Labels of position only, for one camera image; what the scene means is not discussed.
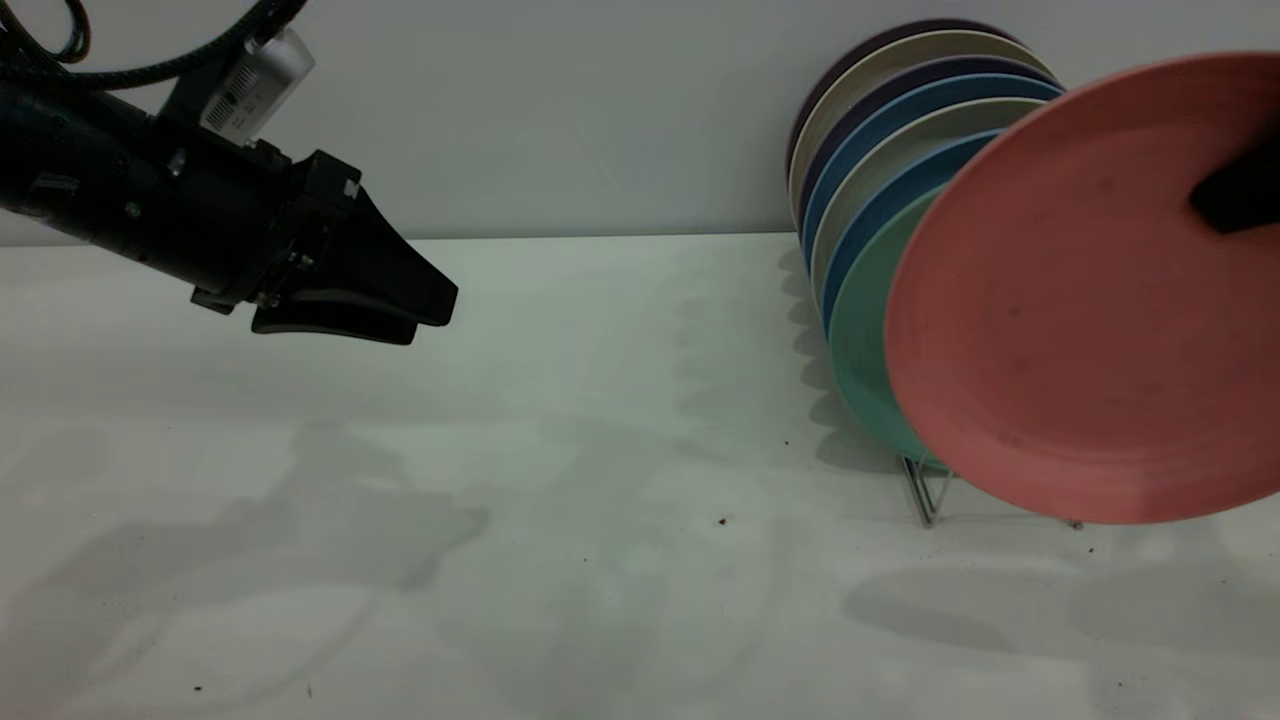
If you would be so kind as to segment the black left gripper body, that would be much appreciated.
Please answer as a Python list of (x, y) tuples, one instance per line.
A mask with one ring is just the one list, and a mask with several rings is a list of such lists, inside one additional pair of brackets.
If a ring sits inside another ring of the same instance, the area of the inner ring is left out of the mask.
[(175, 120), (151, 120), (150, 138), (166, 152), (150, 199), (150, 266), (216, 313), (279, 305), (320, 272), (355, 215), (364, 174), (329, 152), (292, 161)]

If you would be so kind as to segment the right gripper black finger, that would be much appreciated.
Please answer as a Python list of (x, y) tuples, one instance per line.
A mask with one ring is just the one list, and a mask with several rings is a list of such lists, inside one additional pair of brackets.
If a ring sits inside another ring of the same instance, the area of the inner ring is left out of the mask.
[(1279, 135), (1270, 133), (1190, 192), (1196, 215), (1220, 234), (1279, 223)]

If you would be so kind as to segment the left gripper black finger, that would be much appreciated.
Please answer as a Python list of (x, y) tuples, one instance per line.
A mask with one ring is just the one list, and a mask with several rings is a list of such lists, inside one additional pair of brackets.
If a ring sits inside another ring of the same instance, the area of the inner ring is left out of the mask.
[(296, 290), (253, 314), (255, 334), (333, 334), (384, 345), (411, 345), (420, 301), (410, 296), (343, 290)]
[(308, 290), (410, 296), (420, 301), (420, 325), (426, 327), (448, 325), (460, 293), (390, 225), (366, 190), (326, 243)]

